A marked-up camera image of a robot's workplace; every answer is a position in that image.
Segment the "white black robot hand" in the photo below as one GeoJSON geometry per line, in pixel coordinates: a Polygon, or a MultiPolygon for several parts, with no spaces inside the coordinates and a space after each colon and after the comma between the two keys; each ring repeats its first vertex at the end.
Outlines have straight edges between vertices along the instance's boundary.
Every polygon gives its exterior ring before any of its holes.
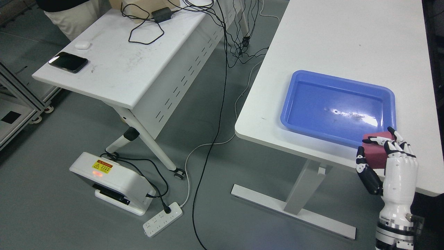
{"type": "Polygon", "coordinates": [[[381,195],[384,207],[380,216],[400,218],[410,213],[419,164],[411,145],[393,127],[387,129],[393,139],[380,136],[363,139],[365,144],[377,144],[384,148],[387,154],[384,181],[369,166],[363,146],[357,149],[356,171],[370,194],[381,195]]]}

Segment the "silver black robot forearm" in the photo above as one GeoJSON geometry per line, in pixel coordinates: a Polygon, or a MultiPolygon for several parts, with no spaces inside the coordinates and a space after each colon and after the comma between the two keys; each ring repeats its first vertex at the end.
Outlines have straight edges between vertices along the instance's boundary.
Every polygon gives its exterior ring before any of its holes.
{"type": "Polygon", "coordinates": [[[384,208],[376,227],[376,250],[414,250],[425,218],[410,213],[406,206],[384,208]]]}

